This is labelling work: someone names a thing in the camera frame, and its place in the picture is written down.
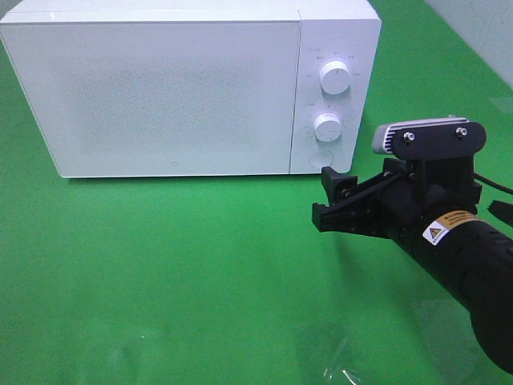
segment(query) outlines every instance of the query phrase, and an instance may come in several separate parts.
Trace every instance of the cable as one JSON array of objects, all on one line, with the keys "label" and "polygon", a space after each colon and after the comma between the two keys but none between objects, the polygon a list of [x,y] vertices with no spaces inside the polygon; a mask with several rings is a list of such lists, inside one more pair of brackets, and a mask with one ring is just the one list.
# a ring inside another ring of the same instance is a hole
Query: cable
[{"label": "cable", "polygon": [[482,175],[479,175],[477,172],[474,172],[474,178],[482,181],[484,184],[488,184],[489,186],[496,188],[504,193],[508,193],[513,195],[513,188],[509,188],[506,186],[502,186],[501,184],[495,183],[493,180],[489,180]]},{"label": "cable", "polygon": [[501,201],[492,201],[488,211],[502,222],[513,226],[513,205]]}]

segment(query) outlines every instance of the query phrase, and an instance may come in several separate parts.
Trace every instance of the white knob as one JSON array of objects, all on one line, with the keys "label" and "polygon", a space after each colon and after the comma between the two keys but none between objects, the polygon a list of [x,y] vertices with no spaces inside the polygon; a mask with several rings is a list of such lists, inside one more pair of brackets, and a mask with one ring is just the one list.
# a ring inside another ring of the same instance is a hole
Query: white knob
[{"label": "white knob", "polygon": [[313,121],[315,137],[321,142],[333,142],[342,133],[341,118],[335,114],[325,113]]},{"label": "white knob", "polygon": [[338,95],[349,88],[351,74],[347,65],[340,60],[334,60],[321,69],[321,87],[327,94]]}]

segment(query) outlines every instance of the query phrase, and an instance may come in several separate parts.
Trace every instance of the white microwave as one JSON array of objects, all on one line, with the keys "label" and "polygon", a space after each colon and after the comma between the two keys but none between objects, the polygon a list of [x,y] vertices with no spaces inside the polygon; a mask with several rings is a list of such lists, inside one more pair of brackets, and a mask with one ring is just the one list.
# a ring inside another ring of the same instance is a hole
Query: white microwave
[{"label": "white microwave", "polygon": [[24,0],[0,33],[63,177],[351,166],[365,0]]}]

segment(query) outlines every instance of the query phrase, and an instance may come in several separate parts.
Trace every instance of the warning label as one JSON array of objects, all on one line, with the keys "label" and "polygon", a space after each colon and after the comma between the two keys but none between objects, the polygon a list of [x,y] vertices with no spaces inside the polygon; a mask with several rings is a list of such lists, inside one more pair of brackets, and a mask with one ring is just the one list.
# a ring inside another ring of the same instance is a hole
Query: warning label
[{"label": "warning label", "polygon": [[424,230],[424,233],[422,233],[422,236],[429,243],[436,246],[454,227],[470,221],[481,220],[468,211],[451,211],[450,213],[443,214],[436,221],[431,222],[426,230]]}]

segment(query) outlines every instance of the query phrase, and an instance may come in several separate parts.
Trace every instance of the green backdrop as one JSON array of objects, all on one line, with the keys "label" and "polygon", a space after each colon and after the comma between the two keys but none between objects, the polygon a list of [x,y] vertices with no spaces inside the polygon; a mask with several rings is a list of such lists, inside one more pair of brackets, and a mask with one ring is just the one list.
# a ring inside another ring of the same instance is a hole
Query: green backdrop
[{"label": "green backdrop", "polygon": [[[476,170],[512,186],[511,89],[424,2],[372,3],[351,173],[381,170],[379,124],[456,114],[488,131]],[[513,383],[392,241],[315,230],[318,176],[61,179],[3,49],[0,130],[2,385]]]}]

